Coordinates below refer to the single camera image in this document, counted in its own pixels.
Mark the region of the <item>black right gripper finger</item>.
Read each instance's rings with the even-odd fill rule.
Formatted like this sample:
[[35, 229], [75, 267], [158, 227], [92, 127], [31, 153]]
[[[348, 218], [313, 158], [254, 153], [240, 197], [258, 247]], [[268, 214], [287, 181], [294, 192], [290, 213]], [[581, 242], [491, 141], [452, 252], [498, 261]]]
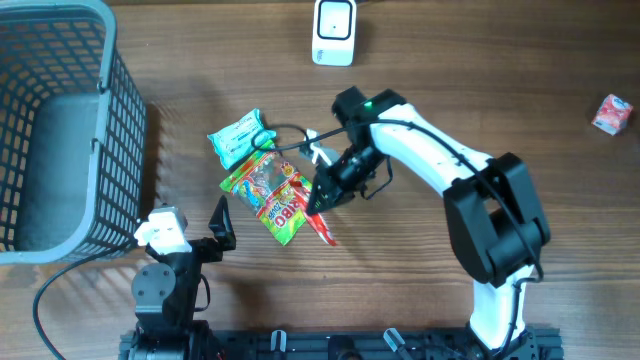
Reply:
[[330, 211], [336, 207], [342, 206], [355, 198], [353, 192], [333, 191], [325, 192], [319, 190], [315, 194], [315, 200], [312, 202], [312, 213], [320, 214]]
[[331, 209], [331, 200], [324, 190], [324, 185], [327, 184], [328, 178], [325, 175], [315, 175], [306, 207], [307, 215], [318, 215]]

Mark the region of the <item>red Nescafe stick sachet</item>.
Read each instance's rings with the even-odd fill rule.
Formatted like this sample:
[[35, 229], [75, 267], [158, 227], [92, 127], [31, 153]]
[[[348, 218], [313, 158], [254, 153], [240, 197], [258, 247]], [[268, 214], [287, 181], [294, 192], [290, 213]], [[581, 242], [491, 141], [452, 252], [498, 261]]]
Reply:
[[293, 181], [290, 185], [294, 191], [296, 200], [301, 206], [302, 213], [312, 229], [326, 244], [336, 246], [337, 242], [324, 218], [319, 214], [309, 215], [306, 212], [309, 205], [310, 191], [300, 181]]

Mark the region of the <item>Haribo gummy bag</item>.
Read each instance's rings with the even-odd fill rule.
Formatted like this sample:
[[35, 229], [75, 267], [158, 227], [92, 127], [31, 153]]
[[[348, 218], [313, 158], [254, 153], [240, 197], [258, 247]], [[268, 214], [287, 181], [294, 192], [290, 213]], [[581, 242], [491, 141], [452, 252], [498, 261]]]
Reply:
[[220, 184], [286, 246], [306, 223], [311, 183], [278, 152], [255, 151]]

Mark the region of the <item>teal tissue pack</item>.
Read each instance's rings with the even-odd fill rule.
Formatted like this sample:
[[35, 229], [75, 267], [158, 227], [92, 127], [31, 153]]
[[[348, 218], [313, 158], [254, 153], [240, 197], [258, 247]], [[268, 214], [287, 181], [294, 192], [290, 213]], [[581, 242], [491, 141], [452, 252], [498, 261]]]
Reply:
[[261, 111], [258, 108], [249, 111], [231, 125], [209, 134], [207, 138], [219, 156], [222, 167], [229, 170], [234, 164], [253, 152], [252, 139], [255, 136], [257, 136], [255, 144], [258, 147], [276, 137], [274, 130], [265, 129]]

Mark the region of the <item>red small candy packet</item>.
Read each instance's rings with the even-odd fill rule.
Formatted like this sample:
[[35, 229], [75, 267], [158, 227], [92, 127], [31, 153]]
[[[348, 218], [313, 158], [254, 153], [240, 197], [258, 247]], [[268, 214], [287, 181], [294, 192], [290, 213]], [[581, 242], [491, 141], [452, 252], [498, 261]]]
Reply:
[[624, 130], [633, 106], [620, 97], [609, 94], [599, 106], [591, 124], [603, 132], [615, 136]]

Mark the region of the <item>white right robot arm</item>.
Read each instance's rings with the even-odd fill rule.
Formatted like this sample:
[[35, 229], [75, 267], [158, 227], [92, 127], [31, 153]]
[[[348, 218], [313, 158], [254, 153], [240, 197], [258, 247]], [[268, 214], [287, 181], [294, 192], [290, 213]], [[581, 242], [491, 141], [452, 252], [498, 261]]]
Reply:
[[474, 281], [472, 336], [491, 358], [510, 356], [525, 332], [525, 288], [543, 280], [541, 250], [551, 239], [524, 161], [463, 145], [391, 89], [366, 97], [348, 88], [331, 111], [350, 145], [337, 153], [322, 146], [321, 135], [306, 132], [301, 152], [316, 166], [307, 213], [363, 196], [382, 163], [402, 163], [443, 200], [451, 248]]

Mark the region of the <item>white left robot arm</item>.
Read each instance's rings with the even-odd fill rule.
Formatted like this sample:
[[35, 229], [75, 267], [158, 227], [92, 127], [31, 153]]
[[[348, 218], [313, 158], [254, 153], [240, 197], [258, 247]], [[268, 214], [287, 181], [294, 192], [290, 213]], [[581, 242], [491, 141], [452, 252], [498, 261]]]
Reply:
[[220, 262], [223, 253], [236, 248], [236, 236], [227, 198], [222, 196], [209, 220], [211, 237], [188, 240], [188, 221], [176, 206], [152, 210], [134, 233], [137, 243], [154, 262], [134, 277], [131, 292], [137, 323], [123, 334], [120, 360], [224, 359], [224, 346], [205, 320], [194, 315], [208, 306], [197, 305], [200, 285], [206, 298], [211, 288], [202, 266]]

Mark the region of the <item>white barcode scanner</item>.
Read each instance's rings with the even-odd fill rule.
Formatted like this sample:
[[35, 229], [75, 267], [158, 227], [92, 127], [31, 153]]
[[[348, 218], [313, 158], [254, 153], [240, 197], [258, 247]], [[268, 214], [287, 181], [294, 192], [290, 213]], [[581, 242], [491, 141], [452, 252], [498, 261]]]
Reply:
[[351, 66], [355, 52], [357, 5], [354, 0], [316, 0], [312, 60], [317, 65]]

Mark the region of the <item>grey plastic shopping basket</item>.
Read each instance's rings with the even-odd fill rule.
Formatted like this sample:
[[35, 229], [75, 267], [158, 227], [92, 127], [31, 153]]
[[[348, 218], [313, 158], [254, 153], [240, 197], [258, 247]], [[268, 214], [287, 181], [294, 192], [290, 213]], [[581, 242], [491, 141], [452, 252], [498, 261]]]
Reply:
[[101, 1], [1, 5], [1, 261], [122, 256], [140, 211], [147, 108]]

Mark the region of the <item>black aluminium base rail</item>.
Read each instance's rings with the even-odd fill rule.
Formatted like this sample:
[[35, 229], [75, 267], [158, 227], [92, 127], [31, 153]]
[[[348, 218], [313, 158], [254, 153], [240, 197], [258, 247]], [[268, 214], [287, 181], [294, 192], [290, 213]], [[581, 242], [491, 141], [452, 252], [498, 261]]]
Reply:
[[465, 328], [370, 332], [207, 331], [197, 339], [121, 337], [120, 359], [494, 359]]

